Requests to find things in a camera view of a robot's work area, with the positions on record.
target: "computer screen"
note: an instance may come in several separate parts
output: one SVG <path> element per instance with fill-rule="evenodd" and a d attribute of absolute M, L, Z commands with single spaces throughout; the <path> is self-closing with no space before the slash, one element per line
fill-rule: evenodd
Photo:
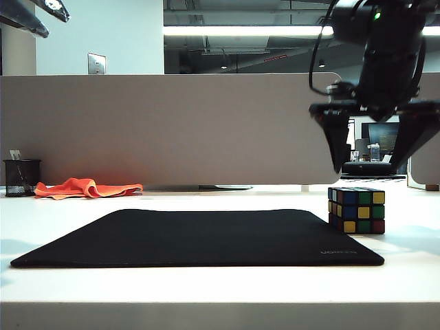
<path fill-rule="evenodd" d="M 398 122 L 368 123 L 368 138 L 370 139 L 370 143 L 378 143 L 380 145 L 381 154 L 393 152 L 398 131 Z"/>

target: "bottle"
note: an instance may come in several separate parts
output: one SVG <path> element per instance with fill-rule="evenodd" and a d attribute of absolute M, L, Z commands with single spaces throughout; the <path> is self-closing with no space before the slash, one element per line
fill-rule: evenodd
<path fill-rule="evenodd" d="M 368 149 L 370 149 L 370 161 L 380 162 L 380 147 L 378 143 L 369 144 Z"/>

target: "monitor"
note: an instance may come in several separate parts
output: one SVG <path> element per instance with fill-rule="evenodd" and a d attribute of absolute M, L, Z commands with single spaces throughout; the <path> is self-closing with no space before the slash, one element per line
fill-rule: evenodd
<path fill-rule="evenodd" d="M 362 123 L 362 137 L 368 138 L 370 144 L 378 143 L 381 155 L 389 155 L 393 152 L 398 131 L 398 122 Z"/>

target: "rubik's cube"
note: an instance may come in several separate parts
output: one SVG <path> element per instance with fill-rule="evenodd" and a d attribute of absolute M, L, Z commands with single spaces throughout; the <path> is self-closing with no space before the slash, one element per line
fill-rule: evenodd
<path fill-rule="evenodd" d="M 347 234 L 385 233 L 385 192 L 329 188 L 329 224 Z"/>

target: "gray desk divider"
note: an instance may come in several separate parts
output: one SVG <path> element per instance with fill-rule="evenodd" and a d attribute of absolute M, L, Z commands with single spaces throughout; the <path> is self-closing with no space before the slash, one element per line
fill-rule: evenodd
<path fill-rule="evenodd" d="M 423 74 L 420 87 L 420 99 L 440 99 L 440 73 Z M 440 184 L 440 133 L 411 157 L 410 172 L 419 184 Z"/>
<path fill-rule="evenodd" d="M 330 184 L 323 101 L 306 74 L 2 77 L 1 156 L 41 159 L 46 184 Z"/>

